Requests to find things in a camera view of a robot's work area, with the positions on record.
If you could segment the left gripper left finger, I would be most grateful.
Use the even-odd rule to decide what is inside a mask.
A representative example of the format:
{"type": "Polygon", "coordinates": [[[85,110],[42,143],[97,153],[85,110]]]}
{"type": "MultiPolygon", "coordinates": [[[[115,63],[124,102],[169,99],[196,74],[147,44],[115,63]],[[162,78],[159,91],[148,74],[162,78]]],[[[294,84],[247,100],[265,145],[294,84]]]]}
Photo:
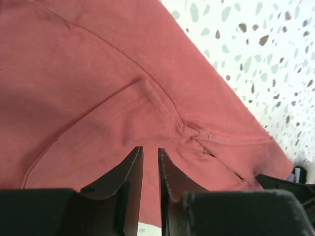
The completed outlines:
{"type": "Polygon", "coordinates": [[[83,187],[91,199],[82,236],[135,236],[138,231],[143,177],[143,148],[135,147],[109,172],[83,187]]]}

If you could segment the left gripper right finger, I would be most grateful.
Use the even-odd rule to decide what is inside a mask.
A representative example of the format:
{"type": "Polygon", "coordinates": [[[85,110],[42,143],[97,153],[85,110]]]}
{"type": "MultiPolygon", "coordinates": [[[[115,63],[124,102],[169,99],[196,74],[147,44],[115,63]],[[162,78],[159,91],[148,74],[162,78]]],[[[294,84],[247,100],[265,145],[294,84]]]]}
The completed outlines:
{"type": "Polygon", "coordinates": [[[186,195],[208,192],[180,170],[166,149],[158,149],[160,209],[163,236],[192,236],[186,195]]]}

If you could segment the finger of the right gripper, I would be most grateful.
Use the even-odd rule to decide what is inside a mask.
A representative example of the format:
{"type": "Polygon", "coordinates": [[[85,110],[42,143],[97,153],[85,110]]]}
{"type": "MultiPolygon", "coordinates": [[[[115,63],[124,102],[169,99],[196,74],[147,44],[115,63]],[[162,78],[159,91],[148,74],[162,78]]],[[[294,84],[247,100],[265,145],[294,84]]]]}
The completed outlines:
{"type": "Polygon", "coordinates": [[[315,213],[314,184],[295,183],[262,174],[255,178],[264,189],[280,189],[291,192],[302,204],[307,214],[315,213]]]}

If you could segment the red t shirt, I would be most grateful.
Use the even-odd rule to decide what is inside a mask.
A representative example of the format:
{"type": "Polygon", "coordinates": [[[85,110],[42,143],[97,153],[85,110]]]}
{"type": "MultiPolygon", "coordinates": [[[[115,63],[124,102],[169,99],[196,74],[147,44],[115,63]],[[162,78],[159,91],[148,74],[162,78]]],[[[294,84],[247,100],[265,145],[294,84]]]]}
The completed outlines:
{"type": "Polygon", "coordinates": [[[159,148],[213,191],[293,168],[159,1],[1,1],[1,188],[79,190],[136,146],[155,226],[159,148]]]}

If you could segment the folded black t shirt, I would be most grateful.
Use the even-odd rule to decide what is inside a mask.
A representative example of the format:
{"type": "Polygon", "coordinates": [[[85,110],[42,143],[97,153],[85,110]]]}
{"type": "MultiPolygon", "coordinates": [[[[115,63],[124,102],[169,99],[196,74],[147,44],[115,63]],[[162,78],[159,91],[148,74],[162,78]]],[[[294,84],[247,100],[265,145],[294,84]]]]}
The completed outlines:
{"type": "Polygon", "coordinates": [[[301,169],[301,175],[300,175],[300,184],[305,184],[306,183],[306,176],[307,176],[307,171],[304,167],[301,166],[296,166],[296,168],[300,168],[301,169]]]}

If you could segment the folded lavender t shirt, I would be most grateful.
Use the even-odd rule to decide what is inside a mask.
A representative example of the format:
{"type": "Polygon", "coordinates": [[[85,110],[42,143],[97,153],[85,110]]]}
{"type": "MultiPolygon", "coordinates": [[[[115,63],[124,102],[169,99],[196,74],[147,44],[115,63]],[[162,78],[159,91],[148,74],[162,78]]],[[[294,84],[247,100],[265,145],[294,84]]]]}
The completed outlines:
{"type": "Polygon", "coordinates": [[[295,174],[291,173],[290,176],[286,180],[290,182],[295,182],[295,174]]]}

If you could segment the folded white t shirt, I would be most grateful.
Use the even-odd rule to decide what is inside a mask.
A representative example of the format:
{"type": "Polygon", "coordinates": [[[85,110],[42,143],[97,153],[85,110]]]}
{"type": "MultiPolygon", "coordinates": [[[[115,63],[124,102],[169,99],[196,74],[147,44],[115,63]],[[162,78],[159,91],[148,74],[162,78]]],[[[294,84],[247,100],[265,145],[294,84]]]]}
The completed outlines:
{"type": "Polygon", "coordinates": [[[301,175],[301,169],[300,168],[295,168],[295,182],[299,183],[300,182],[300,175],[301,175]]]}

